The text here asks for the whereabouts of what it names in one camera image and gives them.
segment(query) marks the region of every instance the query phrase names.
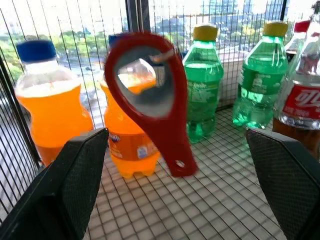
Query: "bottle label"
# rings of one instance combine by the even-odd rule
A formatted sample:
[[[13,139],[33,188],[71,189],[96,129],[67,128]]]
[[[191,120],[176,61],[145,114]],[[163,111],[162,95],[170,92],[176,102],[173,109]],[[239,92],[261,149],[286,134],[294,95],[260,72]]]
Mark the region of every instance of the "bottle label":
[[[239,84],[249,92],[264,95],[277,94],[283,74],[264,74],[243,67]]]
[[[218,100],[219,81],[197,82],[188,80],[190,103],[214,103]]]
[[[126,161],[139,161],[158,151],[145,133],[126,135],[110,131],[108,142],[111,154]]]
[[[310,119],[320,119],[320,87],[295,84],[285,101],[283,113]]]

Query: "plastic bottle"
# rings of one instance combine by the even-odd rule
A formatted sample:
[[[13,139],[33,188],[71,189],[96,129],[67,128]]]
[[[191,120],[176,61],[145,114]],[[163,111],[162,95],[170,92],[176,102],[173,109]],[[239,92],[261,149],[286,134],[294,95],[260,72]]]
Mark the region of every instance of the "plastic bottle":
[[[218,28],[197,26],[193,45],[183,59],[188,82],[187,133],[191,143],[209,137],[215,130],[215,111],[219,102],[219,85],[224,69],[217,55]]]
[[[264,128],[273,116],[281,80],[288,68],[284,36],[288,24],[264,25],[262,39],[245,58],[232,120],[236,126]]]
[[[274,104],[273,132],[300,141],[319,160],[320,146],[320,38],[314,32],[284,79]]]
[[[284,46],[286,57],[290,63],[297,54],[299,47],[304,43],[310,20],[296,22],[293,29],[292,39]]]
[[[30,133],[48,166],[68,140],[92,130],[93,123],[80,103],[80,80],[58,65],[51,41],[26,41],[16,47],[25,74],[18,79],[15,94],[31,114]]]
[[[143,59],[138,59],[118,72],[122,83],[133,93],[156,84],[156,73]],[[104,122],[109,130],[109,149],[111,159],[124,178],[136,172],[149,176],[156,168],[160,153],[146,133],[126,115],[112,97],[105,79],[101,82],[108,106]]]

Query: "orange soda bottle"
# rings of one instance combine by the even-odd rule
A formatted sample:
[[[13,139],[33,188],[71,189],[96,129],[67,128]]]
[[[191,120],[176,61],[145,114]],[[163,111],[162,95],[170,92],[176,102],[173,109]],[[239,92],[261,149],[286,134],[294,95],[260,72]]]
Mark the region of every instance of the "orange soda bottle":
[[[18,79],[15,95],[31,114],[30,133],[48,166],[68,140],[93,129],[92,119],[80,103],[80,80],[58,65],[51,41],[26,41],[17,51],[25,74]]]
[[[122,83],[134,94],[156,84],[156,73],[143,59],[138,59],[118,71]],[[124,178],[136,172],[150,176],[155,172],[160,153],[148,135],[119,107],[103,78],[101,88],[108,106],[104,122],[109,130],[111,159]]]

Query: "red bottle opener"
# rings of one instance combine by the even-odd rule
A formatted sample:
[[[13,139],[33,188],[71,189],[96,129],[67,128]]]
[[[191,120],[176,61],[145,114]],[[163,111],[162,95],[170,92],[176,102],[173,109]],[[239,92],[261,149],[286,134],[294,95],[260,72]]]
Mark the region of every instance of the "red bottle opener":
[[[142,91],[129,91],[118,70],[139,58],[163,56],[164,84]],[[122,110],[150,137],[174,177],[191,176],[197,171],[189,145],[187,123],[187,79],[174,46],[161,36],[146,32],[128,33],[112,47],[104,75],[109,90]]]

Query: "green soda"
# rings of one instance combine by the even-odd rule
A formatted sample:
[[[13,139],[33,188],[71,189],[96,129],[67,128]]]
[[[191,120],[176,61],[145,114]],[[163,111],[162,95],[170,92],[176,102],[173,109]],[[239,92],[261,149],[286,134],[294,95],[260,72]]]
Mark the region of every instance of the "green soda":
[[[272,119],[288,68],[284,47],[287,29],[288,24],[280,21],[266,23],[262,39],[243,61],[232,116],[236,126],[265,128]]]
[[[215,111],[224,69],[216,51],[218,28],[194,28],[193,45],[183,59],[188,83],[187,133],[191,143],[209,137],[215,130]]]

